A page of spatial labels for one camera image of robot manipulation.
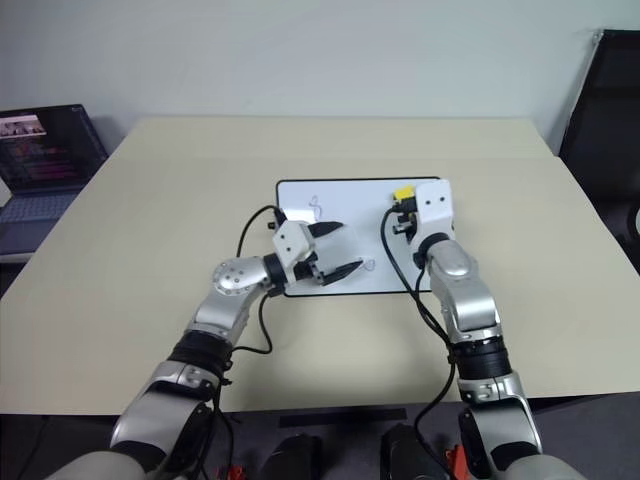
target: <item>gray floor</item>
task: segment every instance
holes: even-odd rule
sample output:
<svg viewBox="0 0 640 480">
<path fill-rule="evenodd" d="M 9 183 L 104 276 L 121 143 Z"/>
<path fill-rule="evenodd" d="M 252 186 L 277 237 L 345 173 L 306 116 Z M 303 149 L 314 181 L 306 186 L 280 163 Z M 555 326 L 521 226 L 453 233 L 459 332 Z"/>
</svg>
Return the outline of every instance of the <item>gray floor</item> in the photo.
<svg viewBox="0 0 640 480">
<path fill-rule="evenodd" d="M 395 413 L 404 409 L 410 420 L 420 406 L 386 408 Z M 438 448 L 459 442 L 456 416 L 461 408 L 458 403 L 443 404 L 425 420 L 423 430 Z M 345 411 L 349 409 L 232 414 L 236 437 L 234 463 L 246 466 L 249 478 L 255 478 L 259 466 L 282 439 L 306 432 L 324 441 L 323 479 L 378 478 L 380 437 L 397 420 L 281 426 L 283 421 L 308 420 L 311 414 Z M 359 415 L 368 410 L 352 411 Z M 536 413 L 536 421 L 545 451 L 571 463 L 587 478 L 636 479 L 640 478 L 639 412 L 640 393 L 629 393 L 582 398 L 545 408 Z M 50 417 L 41 447 L 23 480 L 41 479 L 82 453 L 105 448 L 113 420 L 113 417 Z M 2 417 L 0 478 L 15 479 L 41 424 L 39 416 Z M 210 477 L 222 465 L 226 449 L 226 434 L 220 429 L 207 460 Z"/>
</svg>

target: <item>white board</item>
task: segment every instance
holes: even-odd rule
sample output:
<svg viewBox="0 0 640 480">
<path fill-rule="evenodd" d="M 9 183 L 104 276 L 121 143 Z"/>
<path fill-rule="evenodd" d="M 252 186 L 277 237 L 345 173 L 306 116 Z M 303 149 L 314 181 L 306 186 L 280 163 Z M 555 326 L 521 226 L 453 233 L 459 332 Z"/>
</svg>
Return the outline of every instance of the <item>white board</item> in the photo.
<svg viewBox="0 0 640 480">
<path fill-rule="evenodd" d="M 405 292 L 404 286 L 382 248 L 380 223 L 384 212 L 393 204 L 393 192 L 407 185 L 417 186 L 435 177 L 347 180 L 281 180 L 276 186 L 278 206 L 290 220 L 309 223 L 338 221 L 339 230 L 316 239 L 317 266 L 329 272 L 336 266 L 363 260 L 363 265 L 326 287 L 303 280 L 287 287 L 288 296 L 348 295 L 362 293 Z M 411 260 L 404 235 L 394 235 L 391 227 L 396 215 L 386 225 L 389 247 L 411 285 L 420 273 Z M 429 290 L 429 278 L 422 281 Z"/>
</svg>

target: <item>beige tabletop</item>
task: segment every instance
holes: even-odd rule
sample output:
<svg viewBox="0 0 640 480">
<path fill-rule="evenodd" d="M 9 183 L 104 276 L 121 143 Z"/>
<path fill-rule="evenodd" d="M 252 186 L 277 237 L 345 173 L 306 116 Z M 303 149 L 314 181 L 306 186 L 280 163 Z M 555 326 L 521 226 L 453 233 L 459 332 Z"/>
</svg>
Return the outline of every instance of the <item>beige tabletop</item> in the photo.
<svg viewBox="0 0 640 480">
<path fill-rule="evenodd" d="M 528 121 L 152 118 L 2 299 L 0 411 L 120 413 L 278 180 L 423 175 L 451 180 L 530 396 L 640 388 L 640 279 Z M 256 225 L 245 252 L 271 251 Z M 422 402 L 447 373 L 405 295 L 280 297 L 265 317 L 275 351 L 234 355 L 225 410 Z M 262 342 L 255 311 L 241 341 Z"/>
</svg>

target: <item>laptop screen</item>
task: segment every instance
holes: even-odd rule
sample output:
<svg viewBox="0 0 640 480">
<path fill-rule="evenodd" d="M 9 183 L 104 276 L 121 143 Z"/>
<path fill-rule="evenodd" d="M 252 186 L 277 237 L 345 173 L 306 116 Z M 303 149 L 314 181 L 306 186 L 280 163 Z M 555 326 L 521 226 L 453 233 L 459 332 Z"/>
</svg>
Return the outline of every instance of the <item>laptop screen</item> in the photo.
<svg viewBox="0 0 640 480">
<path fill-rule="evenodd" d="M 82 187 L 106 159 L 82 105 L 0 112 L 0 176 L 13 193 Z"/>
</svg>

